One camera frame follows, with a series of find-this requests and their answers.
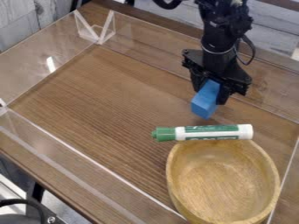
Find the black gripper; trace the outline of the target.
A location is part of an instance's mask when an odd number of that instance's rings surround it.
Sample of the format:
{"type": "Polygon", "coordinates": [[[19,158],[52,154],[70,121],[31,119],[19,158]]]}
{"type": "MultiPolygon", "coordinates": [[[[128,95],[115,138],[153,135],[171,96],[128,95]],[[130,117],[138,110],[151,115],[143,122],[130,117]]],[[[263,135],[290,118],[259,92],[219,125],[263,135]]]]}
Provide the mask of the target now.
{"type": "Polygon", "coordinates": [[[214,54],[205,50],[185,49],[182,65],[191,72],[191,84],[199,92],[209,80],[221,84],[217,104],[225,105],[235,93],[246,95],[253,78],[238,63],[234,51],[214,54]]]}

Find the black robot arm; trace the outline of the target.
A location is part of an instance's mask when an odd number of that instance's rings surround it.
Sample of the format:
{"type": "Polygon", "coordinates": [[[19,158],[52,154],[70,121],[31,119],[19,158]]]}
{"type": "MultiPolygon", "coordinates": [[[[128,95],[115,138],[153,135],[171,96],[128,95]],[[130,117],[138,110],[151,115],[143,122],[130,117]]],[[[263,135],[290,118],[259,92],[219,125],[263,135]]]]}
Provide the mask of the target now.
{"type": "Polygon", "coordinates": [[[253,29],[249,0],[194,0],[203,22],[201,50],[182,51],[182,65],[190,70],[194,90],[201,92],[209,81],[219,84],[217,104],[225,105],[235,94],[246,95],[253,78],[247,66],[257,48],[246,33],[253,29]]]}

